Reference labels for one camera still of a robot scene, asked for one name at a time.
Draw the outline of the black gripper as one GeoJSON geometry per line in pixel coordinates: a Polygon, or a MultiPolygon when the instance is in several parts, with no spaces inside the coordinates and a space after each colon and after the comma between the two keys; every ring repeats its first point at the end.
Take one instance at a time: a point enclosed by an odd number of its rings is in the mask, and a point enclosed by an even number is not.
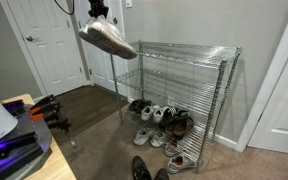
{"type": "Polygon", "coordinates": [[[90,3],[90,10],[88,14],[91,17],[97,18],[100,15],[107,17],[109,8],[104,5],[104,0],[88,0],[90,3]]]}

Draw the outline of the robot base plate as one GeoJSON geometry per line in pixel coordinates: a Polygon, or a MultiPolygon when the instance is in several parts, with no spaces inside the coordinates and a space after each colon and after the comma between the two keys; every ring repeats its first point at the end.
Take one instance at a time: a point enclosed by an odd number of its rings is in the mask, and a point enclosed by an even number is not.
{"type": "Polygon", "coordinates": [[[6,103],[18,125],[0,140],[0,180],[21,180],[38,171],[52,154],[51,132],[44,119],[33,120],[31,104],[6,103]]]}

